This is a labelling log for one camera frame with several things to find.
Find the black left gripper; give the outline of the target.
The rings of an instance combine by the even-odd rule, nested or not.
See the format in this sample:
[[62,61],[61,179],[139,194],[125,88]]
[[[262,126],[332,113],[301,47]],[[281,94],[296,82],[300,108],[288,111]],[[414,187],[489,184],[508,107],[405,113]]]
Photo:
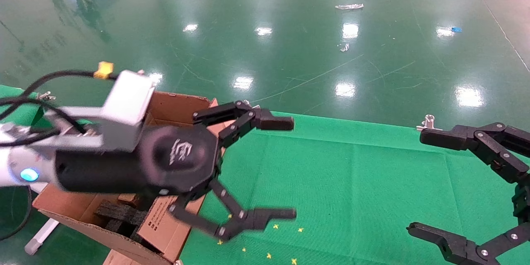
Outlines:
[[[229,124],[218,137],[206,128],[225,122]],[[243,209],[215,179],[219,174],[220,146],[233,145],[254,128],[292,131],[292,117],[274,116],[268,109],[233,101],[194,112],[193,124],[199,126],[150,127],[132,152],[58,151],[55,154],[57,184],[70,192],[132,194],[151,191],[161,196],[178,195],[169,213],[193,229],[222,241],[229,241],[246,230],[263,231],[272,219],[296,218],[295,209]],[[231,214],[222,225],[186,209],[191,200],[209,191]]]

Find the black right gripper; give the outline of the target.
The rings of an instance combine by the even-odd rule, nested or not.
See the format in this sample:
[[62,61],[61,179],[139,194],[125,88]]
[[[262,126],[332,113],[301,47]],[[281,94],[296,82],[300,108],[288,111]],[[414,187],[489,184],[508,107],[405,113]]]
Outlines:
[[[516,183],[513,195],[513,216],[530,219],[529,166],[515,154],[530,156],[529,132],[503,123],[482,127],[456,125],[451,130],[424,128],[422,144],[456,151],[470,151],[507,183]],[[499,265],[496,259],[530,239],[530,224],[523,223],[477,245],[466,237],[422,223],[411,223],[409,235],[434,243],[445,261],[455,265]]]

